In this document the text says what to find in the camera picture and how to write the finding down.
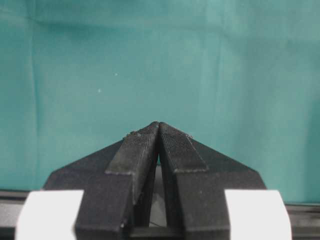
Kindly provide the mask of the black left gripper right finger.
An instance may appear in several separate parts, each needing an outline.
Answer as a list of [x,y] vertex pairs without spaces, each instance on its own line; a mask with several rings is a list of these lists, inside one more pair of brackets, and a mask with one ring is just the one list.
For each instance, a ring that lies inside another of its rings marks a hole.
[[264,190],[260,174],[161,122],[159,157],[166,220],[186,232],[230,230],[226,189]]

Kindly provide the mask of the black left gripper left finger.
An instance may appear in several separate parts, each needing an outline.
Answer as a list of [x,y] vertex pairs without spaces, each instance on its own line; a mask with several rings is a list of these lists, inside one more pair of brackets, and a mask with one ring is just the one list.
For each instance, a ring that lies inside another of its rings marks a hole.
[[158,160],[159,123],[53,171],[44,190],[83,190],[77,235],[125,235],[148,227]]

